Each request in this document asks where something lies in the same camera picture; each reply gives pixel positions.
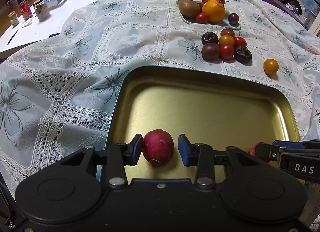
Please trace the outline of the red radish front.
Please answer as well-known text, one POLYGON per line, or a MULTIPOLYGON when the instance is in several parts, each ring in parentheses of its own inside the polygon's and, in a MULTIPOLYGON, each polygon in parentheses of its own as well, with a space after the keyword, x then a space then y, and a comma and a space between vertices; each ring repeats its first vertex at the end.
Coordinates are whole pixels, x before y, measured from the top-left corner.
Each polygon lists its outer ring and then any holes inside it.
POLYGON ((251 148, 248 153, 256 158, 259 158, 259 150, 260 150, 261 143, 257 143, 251 148))

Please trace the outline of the gold metal tray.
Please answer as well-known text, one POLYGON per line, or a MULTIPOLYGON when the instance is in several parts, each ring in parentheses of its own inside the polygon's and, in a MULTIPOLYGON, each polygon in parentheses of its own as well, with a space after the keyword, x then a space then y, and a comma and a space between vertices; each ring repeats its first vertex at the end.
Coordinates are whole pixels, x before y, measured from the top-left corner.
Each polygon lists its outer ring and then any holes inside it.
POLYGON ((215 150, 300 140, 291 105, 275 88, 211 72, 141 66, 122 82, 106 144, 128 143, 155 129, 215 150))

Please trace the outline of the lone orange cherry tomato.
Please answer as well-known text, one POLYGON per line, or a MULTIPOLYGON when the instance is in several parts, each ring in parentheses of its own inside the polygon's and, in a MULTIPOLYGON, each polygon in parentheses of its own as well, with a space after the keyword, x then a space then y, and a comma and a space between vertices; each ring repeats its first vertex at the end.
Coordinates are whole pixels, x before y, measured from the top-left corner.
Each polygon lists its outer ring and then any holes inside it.
POLYGON ((279 64, 275 59, 269 58, 264 61, 263 68, 267 75, 273 76, 278 72, 279 64))

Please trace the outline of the orange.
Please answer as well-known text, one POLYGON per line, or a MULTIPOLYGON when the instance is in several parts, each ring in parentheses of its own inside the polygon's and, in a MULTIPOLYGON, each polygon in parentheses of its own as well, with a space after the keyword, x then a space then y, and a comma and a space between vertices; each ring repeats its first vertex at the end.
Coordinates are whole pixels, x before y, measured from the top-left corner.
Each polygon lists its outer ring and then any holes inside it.
POLYGON ((202 7, 202 12, 209 16, 211 23, 220 23, 226 16, 224 5, 215 0, 205 3, 202 7))

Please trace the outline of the red cherry tomato on plate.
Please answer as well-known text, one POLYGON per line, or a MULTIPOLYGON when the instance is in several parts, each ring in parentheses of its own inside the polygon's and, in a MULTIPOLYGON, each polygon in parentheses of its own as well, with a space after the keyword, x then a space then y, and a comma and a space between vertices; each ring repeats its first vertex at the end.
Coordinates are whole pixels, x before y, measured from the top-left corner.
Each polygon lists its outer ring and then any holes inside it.
POLYGON ((205 13, 199 13, 196 15, 195 21, 200 24, 206 24, 209 21, 209 16, 205 13))

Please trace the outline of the white lace floral tablecloth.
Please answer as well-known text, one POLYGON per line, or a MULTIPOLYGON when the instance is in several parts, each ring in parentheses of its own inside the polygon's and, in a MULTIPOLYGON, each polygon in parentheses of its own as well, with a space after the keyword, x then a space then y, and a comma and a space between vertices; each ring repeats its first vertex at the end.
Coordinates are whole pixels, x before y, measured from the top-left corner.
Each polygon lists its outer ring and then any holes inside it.
POLYGON ((207 61, 178 0, 98 0, 61 33, 1 64, 1 231, 308 231, 319 183, 298 179, 235 146, 213 149, 215 186, 174 155, 125 166, 128 186, 106 179, 106 140, 124 78, 141 66, 217 73, 279 90, 300 141, 319 140, 319 38, 261 0, 227 0, 252 54, 207 61), (278 72, 269 76, 264 61, 278 72))

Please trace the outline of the brown kiwi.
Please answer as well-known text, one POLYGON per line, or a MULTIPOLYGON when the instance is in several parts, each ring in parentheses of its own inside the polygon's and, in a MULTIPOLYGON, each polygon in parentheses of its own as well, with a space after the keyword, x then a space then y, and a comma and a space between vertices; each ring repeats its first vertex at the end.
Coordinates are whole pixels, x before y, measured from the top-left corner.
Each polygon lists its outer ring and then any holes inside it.
POLYGON ((179 1, 178 8, 180 13, 186 18, 195 18, 201 12, 199 5, 189 0, 179 1))

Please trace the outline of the dark red tomato back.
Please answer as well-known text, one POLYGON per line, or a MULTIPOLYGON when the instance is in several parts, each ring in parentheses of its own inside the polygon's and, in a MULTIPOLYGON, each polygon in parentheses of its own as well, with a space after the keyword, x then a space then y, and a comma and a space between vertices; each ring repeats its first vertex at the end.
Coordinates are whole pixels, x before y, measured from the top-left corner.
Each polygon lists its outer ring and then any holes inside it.
POLYGON ((232 38, 235 38, 235 32, 232 29, 225 28, 221 30, 220 36, 229 35, 232 36, 232 38))

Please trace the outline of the patterned paper cup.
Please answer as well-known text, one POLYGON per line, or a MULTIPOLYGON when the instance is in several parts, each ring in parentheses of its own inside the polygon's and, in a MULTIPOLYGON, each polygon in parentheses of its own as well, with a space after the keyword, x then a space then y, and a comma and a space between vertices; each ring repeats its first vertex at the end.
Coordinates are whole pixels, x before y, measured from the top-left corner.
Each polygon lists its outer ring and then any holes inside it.
POLYGON ((45 21, 50 17, 50 12, 46 0, 36 0, 33 3, 33 7, 40 22, 45 21))

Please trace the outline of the red cherry tomato right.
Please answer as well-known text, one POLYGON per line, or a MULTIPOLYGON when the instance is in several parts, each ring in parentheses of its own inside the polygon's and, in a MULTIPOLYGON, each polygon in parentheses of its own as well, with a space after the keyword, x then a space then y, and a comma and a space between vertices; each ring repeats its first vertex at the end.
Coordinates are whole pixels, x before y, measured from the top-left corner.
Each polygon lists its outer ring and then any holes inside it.
POLYGON ((240 36, 235 36, 234 37, 234 47, 237 48, 239 46, 247 46, 247 42, 244 38, 240 37, 240 36))

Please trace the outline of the red can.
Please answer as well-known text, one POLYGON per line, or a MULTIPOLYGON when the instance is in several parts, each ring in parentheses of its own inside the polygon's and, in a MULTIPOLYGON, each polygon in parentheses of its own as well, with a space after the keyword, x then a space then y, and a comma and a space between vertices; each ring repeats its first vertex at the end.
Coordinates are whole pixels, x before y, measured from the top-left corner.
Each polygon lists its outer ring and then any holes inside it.
POLYGON ((31 12, 31 9, 27 0, 23 0, 20 3, 20 11, 25 21, 28 20, 29 18, 32 18, 33 16, 33 13, 31 12))

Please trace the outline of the red cherry tomato centre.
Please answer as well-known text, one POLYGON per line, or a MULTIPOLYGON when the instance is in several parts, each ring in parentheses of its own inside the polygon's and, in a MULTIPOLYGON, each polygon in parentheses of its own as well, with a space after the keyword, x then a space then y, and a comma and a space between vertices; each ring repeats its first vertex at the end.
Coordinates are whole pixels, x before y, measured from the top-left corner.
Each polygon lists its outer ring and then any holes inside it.
POLYGON ((220 57, 224 60, 229 60, 234 55, 234 47, 231 44, 224 44, 220 46, 220 57))

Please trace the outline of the red radish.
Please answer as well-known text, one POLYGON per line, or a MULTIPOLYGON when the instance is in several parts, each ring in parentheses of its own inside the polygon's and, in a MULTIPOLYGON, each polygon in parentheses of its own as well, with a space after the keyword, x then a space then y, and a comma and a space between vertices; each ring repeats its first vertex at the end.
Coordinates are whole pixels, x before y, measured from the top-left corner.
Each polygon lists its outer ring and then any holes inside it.
POLYGON ((259 150, 260 150, 261 143, 257 143, 251 148, 248 153, 256 158, 259 158, 259 150))
POLYGON ((172 136, 162 129, 149 131, 143 138, 143 156, 153 166, 167 164, 174 155, 174 148, 172 136))

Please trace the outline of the dark water chestnut right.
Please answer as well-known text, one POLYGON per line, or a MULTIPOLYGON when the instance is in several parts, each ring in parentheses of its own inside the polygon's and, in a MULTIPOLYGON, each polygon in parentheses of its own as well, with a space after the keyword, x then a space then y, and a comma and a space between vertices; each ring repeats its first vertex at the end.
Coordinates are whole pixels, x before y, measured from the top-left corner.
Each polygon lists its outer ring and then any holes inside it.
POLYGON ((246 46, 237 46, 234 58, 241 63, 249 63, 252 60, 252 54, 246 46))

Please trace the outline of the small green cup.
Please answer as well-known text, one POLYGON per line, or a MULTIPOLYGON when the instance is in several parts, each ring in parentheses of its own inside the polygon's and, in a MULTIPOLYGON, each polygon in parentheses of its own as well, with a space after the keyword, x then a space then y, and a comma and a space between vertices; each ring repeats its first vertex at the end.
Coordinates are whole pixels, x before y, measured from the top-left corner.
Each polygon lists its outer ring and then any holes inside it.
POLYGON ((15 11, 12 11, 8 15, 9 21, 13 27, 16 27, 19 24, 19 20, 15 11))

